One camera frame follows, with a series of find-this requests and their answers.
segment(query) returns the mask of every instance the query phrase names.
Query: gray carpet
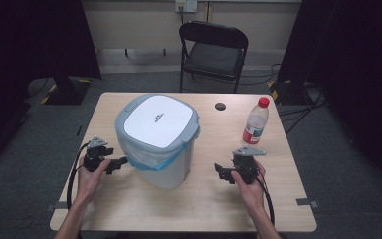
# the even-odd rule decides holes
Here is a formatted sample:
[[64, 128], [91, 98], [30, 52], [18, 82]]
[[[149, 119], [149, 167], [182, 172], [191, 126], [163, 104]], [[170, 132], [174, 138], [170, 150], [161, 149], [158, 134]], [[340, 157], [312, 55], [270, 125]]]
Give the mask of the gray carpet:
[[[250, 71], [243, 75], [263, 75]], [[47, 204], [60, 197], [98, 97], [104, 92], [178, 92], [179, 73], [107, 74], [94, 80], [80, 106], [45, 106], [40, 100], [53, 84], [31, 84], [37, 94], [23, 125], [0, 154], [0, 238], [53, 238]], [[243, 84], [268, 78], [242, 77]], [[229, 93], [233, 85], [203, 84], [187, 78], [191, 91]], [[240, 85], [240, 94], [269, 94], [267, 84]], [[310, 90], [315, 98], [318, 90]], [[305, 106], [278, 106], [280, 112]], [[283, 116], [289, 130], [299, 114]], [[351, 144], [344, 123], [324, 106], [304, 117], [287, 135], [318, 224], [312, 233], [287, 238], [382, 238], [382, 174]], [[84, 238], [115, 237], [113, 232], [85, 232]]]

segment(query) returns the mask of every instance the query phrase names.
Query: bottle label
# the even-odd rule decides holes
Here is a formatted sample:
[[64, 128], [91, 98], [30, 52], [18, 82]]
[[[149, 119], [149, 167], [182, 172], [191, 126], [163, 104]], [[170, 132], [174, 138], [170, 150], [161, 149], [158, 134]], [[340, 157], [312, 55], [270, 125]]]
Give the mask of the bottle label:
[[256, 128], [247, 123], [243, 133], [243, 141], [248, 144], [256, 144], [262, 136], [263, 128]]

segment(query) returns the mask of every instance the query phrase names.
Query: black backdrop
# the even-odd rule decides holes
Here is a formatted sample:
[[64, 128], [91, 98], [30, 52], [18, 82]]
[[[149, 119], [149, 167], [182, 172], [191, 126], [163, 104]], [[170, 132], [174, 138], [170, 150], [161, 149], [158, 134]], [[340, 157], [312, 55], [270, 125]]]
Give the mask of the black backdrop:
[[101, 79], [81, 0], [0, 1], [0, 151], [29, 83], [52, 76]]
[[322, 84], [355, 145], [382, 170], [382, 1], [303, 0], [278, 75], [285, 80]]

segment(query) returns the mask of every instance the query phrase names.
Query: electrical outlet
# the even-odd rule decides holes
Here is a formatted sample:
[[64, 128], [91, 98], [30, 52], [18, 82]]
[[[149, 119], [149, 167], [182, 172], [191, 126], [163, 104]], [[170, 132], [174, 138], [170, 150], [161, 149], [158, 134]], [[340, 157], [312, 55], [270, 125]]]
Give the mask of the electrical outlet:
[[179, 9], [180, 7], [182, 7], [182, 12], [186, 12], [187, 1], [186, 0], [175, 0], [175, 11], [181, 12], [181, 10]]
[[187, 0], [186, 12], [197, 12], [197, 0]]

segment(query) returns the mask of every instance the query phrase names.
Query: human hand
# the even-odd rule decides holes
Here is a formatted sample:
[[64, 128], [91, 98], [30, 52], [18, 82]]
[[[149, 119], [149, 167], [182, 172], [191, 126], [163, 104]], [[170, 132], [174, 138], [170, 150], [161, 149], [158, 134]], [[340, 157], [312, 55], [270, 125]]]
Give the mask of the human hand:
[[[257, 178], [261, 182], [263, 182], [263, 176], [265, 175], [266, 170], [262, 167], [262, 165], [259, 162], [257, 162], [256, 160], [255, 162], [257, 168], [259, 169], [259, 174], [257, 175]], [[259, 183], [256, 180], [254, 180], [253, 183], [246, 184], [237, 171], [232, 171], [231, 175], [237, 183], [238, 187], [240, 188], [241, 197], [247, 207], [247, 211], [249, 212], [250, 216], [252, 215], [252, 213], [255, 212], [255, 210], [264, 210], [263, 190], [260, 187]]]
[[[80, 159], [80, 165], [83, 165], [84, 158]], [[79, 184], [77, 189], [77, 197], [82, 198], [86, 203], [89, 203], [95, 195], [98, 185], [100, 184], [101, 175], [110, 165], [110, 160], [105, 159], [100, 163], [98, 169], [94, 172], [89, 172], [85, 167], [81, 166], [78, 170]]]

